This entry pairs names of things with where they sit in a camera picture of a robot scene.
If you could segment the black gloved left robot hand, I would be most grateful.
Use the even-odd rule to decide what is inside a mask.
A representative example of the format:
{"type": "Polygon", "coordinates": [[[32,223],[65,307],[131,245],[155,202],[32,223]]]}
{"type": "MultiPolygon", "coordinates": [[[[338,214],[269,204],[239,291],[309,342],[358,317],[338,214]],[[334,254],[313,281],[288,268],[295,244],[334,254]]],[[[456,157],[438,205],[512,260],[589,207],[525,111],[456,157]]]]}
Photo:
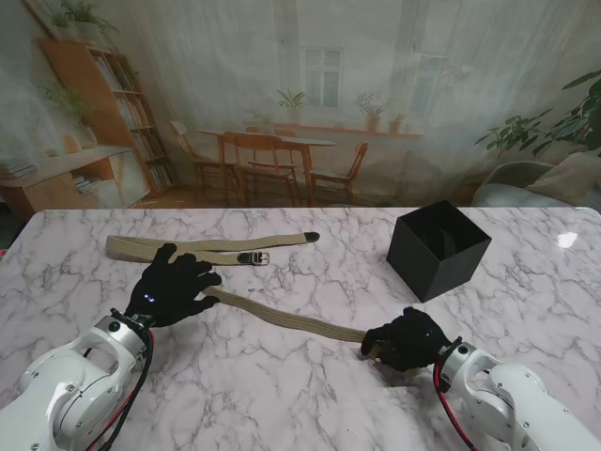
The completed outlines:
{"type": "Polygon", "coordinates": [[[143,271],[135,285],[125,316],[151,318],[151,327],[174,325],[188,317],[200,314],[219,302],[214,296],[197,300],[206,288],[217,287],[222,277],[206,261],[197,261],[192,254],[170,258],[177,247],[164,244],[153,261],[143,271]]]}

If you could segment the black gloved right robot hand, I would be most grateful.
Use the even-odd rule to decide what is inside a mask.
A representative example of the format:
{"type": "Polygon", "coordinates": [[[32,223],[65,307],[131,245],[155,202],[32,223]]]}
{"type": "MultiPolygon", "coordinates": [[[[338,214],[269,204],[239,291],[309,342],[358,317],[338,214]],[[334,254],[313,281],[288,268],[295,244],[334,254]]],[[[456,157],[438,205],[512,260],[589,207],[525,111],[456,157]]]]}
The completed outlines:
{"type": "Polygon", "coordinates": [[[444,363],[462,341],[461,336],[451,341],[428,314],[406,307],[392,322],[367,331],[361,353],[405,372],[444,363]]]}

